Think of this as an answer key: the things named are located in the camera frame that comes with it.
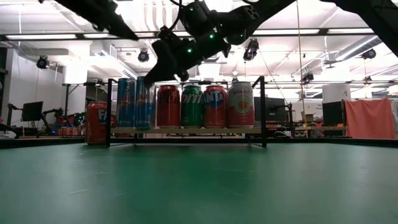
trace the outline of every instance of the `red coca-cola can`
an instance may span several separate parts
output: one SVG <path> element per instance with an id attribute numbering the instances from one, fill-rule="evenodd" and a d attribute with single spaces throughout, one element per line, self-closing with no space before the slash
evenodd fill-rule
<path id="1" fill-rule="evenodd" d="M 86 143 L 104 144 L 106 141 L 106 103 L 91 102 L 86 112 Z"/>
<path id="2" fill-rule="evenodd" d="M 211 85 L 203 94 L 205 106 L 204 122 L 205 128 L 225 128 L 226 125 L 226 93 L 219 85 Z"/>
<path id="3" fill-rule="evenodd" d="M 180 92 L 174 85 L 164 85 L 157 92 L 157 126 L 178 128 L 180 126 Z"/>
<path id="4" fill-rule="evenodd" d="M 233 82 L 228 90 L 228 127 L 252 128 L 254 126 L 254 97 L 249 82 Z"/>

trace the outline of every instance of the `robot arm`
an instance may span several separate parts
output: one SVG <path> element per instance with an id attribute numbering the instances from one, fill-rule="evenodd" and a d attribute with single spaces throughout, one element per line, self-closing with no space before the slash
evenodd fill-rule
<path id="1" fill-rule="evenodd" d="M 77 15 L 92 23 L 99 32 L 106 29 L 110 34 L 131 40 L 138 40 L 138 36 L 115 13 L 118 4 L 113 0 L 56 0 Z"/>
<path id="2" fill-rule="evenodd" d="M 398 8 L 391 0 L 363 0 L 360 4 L 358 0 L 321 1 L 333 2 L 340 8 L 361 16 L 398 56 Z M 220 51 L 227 57 L 230 44 L 242 44 L 264 21 L 293 2 L 294 0 L 258 0 L 230 12 L 210 11 L 204 1 L 195 0 L 186 5 L 180 12 L 180 19 L 194 40 L 181 40 L 167 27 L 161 28 L 158 35 L 160 40 L 152 44 L 158 62 L 146 75 L 146 85 L 174 80 L 174 74 L 182 81 L 187 80 L 189 68 L 201 64 Z"/>

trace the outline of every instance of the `orange cloth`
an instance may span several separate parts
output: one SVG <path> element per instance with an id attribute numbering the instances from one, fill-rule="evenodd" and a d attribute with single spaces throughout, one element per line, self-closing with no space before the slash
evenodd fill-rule
<path id="1" fill-rule="evenodd" d="M 395 139 L 391 103 L 387 98 L 373 101 L 345 101 L 346 136 L 353 138 Z"/>

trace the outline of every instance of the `table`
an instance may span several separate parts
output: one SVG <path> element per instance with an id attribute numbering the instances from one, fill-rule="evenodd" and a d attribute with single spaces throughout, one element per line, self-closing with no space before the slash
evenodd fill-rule
<path id="1" fill-rule="evenodd" d="M 340 144 L 0 150 L 5 223 L 397 223 L 398 151 Z"/>

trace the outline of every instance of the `sprite can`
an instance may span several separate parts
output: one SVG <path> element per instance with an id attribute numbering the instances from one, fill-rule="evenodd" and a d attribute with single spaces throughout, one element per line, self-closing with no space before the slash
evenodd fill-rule
<path id="1" fill-rule="evenodd" d="M 184 88 L 181 97 L 181 126 L 201 128 L 203 117 L 203 93 L 200 86 L 190 85 Z"/>

